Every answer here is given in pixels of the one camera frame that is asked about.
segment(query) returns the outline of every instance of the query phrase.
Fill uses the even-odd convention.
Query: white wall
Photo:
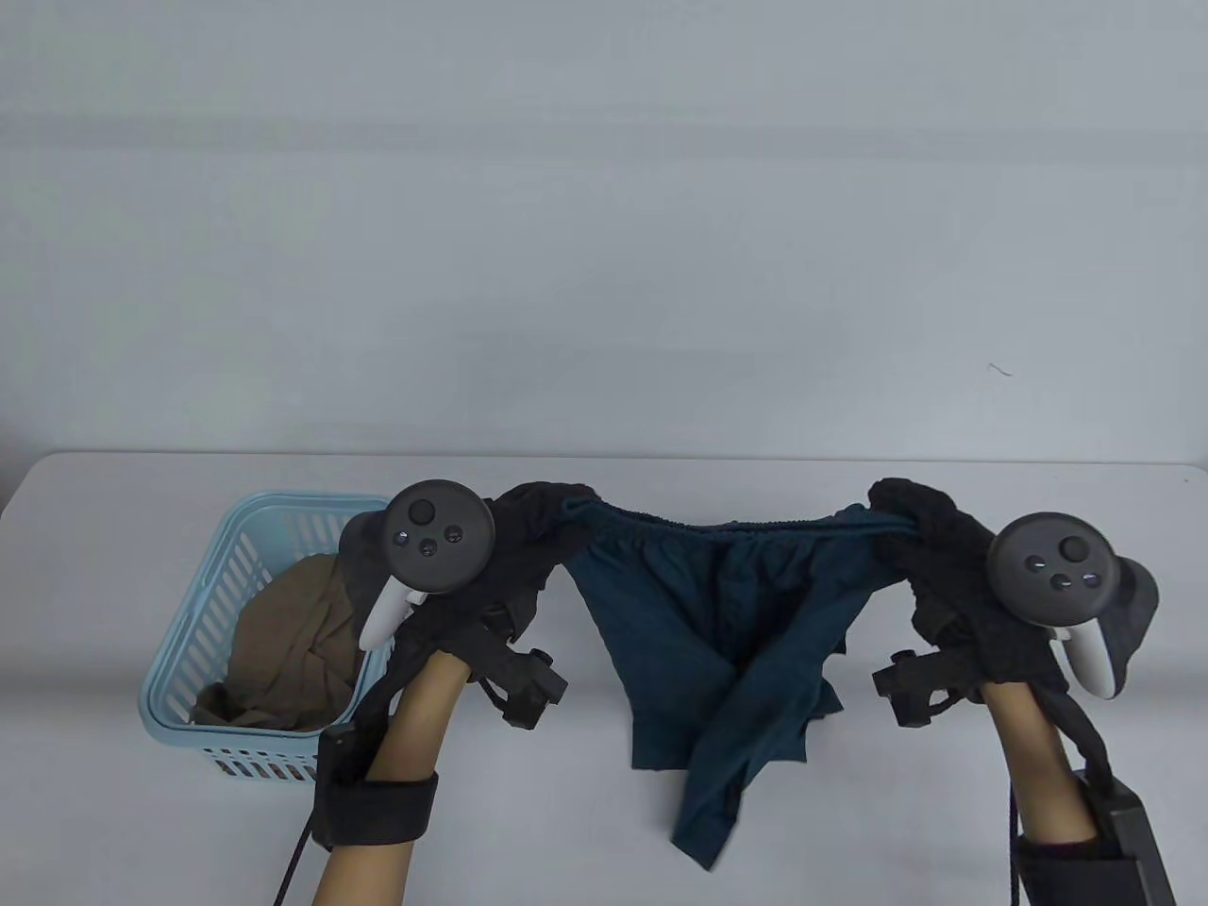
[[[0,500],[53,448],[1203,461],[1206,129],[1190,0],[6,0]]]

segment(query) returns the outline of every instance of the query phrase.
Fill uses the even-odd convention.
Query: black glove
[[[986,577],[994,535],[957,509],[947,494],[905,478],[883,478],[869,489],[873,510],[913,519],[918,538],[878,535],[882,561],[905,574],[914,592],[914,629],[941,650],[969,650],[981,681],[1030,683],[1069,690],[1046,629],[1004,608]],[[976,699],[976,686],[971,690]]]
[[[594,496],[586,484],[532,482],[498,500],[488,498],[495,548],[487,565],[469,585],[417,606],[400,631],[440,643],[465,622],[481,620],[495,634],[516,641],[533,622],[538,592],[553,568],[591,541],[586,525],[563,522],[563,504]]]
[[[593,496],[596,492],[585,484],[533,482],[498,500],[487,499],[495,522],[490,559],[469,585],[431,596],[399,626],[387,674],[358,707],[358,722],[384,720],[390,698],[414,679],[434,651],[449,651],[486,672],[474,663],[472,655],[487,647],[476,635],[486,627],[505,641],[515,641],[528,628],[536,614],[538,592],[545,588],[550,573],[591,541],[586,525],[563,522],[563,504]],[[382,554],[382,512],[361,513],[348,523],[339,540],[358,633],[390,575]]]

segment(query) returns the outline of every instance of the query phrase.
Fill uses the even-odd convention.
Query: dark teal shorts
[[[625,685],[633,767],[686,768],[673,842],[712,867],[742,791],[768,761],[805,761],[811,720],[842,709],[823,662],[901,575],[872,539],[913,523],[853,505],[811,522],[681,525],[598,500],[567,569]]]

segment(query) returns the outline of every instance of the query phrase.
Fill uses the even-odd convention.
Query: laundry basket
[[[204,753],[230,777],[312,783],[319,732],[290,733],[197,726],[197,693],[226,676],[243,606],[303,557],[336,553],[339,533],[384,498],[337,494],[257,494],[236,505],[219,527],[185,603],[159,646],[139,695],[146,731],[168,745]],[[385,649],[370,652],[344,720],[385,672]]]

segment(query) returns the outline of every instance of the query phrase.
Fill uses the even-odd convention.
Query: controller button
[[[417,500],[407,507],[407,516],[417,525],[426,525],[436,518],[436,507],[432,506],[431,500]]]
[[[1061,551],[1061,556],[1070,563],[1081,563],[1091,556],[1091,545],[1086,542],[1085,538],[1079,538],[1078,535],[1062,539],[1058,550]]]

